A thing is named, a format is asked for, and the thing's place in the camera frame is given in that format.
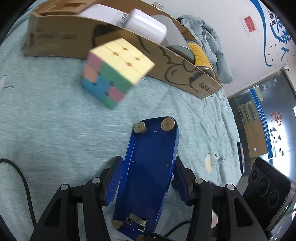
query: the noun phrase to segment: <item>pink cube tile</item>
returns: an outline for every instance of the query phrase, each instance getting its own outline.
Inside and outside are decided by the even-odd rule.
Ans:
[[[111,99],[113,99],[117,103],[119,103],[124,97],[124,93],[116,89],[114,86],[110,87],[108,91],[108,95],[110,96]]]
[[[98,72],[101,68],[102,63],[103,61],[98,56],[96,56],[92,52],[89,52],[86,65],[90,66],[93,70]]]
[[[90,82],[95,83],[98,77],[98,73],[94,71],[90,66],[86,65],[84,67],[83,77],[88,79]]]

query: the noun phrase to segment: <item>cardboard box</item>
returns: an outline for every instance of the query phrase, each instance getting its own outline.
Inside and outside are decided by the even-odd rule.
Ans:
[[[103,4],[126,13],[137,8],[148,15],[165,15],[185,38],[194,39],[177,20],[140,0],[49,0],[41,3],[30,14],[24,54],[86,59],[90,49],[124,38],[155,63],[148,76],[201,99],[222,89],[217,75],[215,79],[211,78],[169,49],[121,27],[77,15],[92,4]]]

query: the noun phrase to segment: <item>rubik's cube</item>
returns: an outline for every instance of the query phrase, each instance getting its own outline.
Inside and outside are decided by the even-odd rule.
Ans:
[[[137,48],[117,39],[89,51],[82,86],[114,109],[153,67]]]

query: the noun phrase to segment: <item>can with yellow label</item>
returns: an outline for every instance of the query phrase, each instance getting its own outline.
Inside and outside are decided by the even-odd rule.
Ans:
[[[215,77],[215,73],[213,68],[206,57],[203,49],[199,46],[199,44],[193,40],[186,40],[189,48],[195,55],[195,66],[200,68],[203,72],[211,76],[212,78]]]

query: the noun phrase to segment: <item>wrinkled cloth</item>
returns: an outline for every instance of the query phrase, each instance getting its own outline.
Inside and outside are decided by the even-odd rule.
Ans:
[[[64,183],[84,185],[125,156],[133,125],[143,119],[172,116],[179,127],[177,154],[196,176],[224,186],[237,184],[239,135],[224,90],[203,100],[145,77],[115,110],[81,87],[86,61],[23,55],[28,16],[24,15],[0,46],[0,158],[15,162],[30,188],[38,221]],[[211,155],[211,173],[205,156]],[[129,240],[112,226],[115,200],[103,207],[111,240]],[[81,241],[86,240],[83,211],[78,210]],[[18,241],[28,241],[33,226],[18,173],[0,164],[0,214]],[[164,235],[190,220],[192,207],[171,186],[156,229]],[[185,240],[188,226],[170,238]]]
[[[182,18],[181,23],[189,29],[205,52],[220,81],[223,84],[230,84],[233,76],[215,30],[201,18],[192,15],[183,15],[179,18]]]

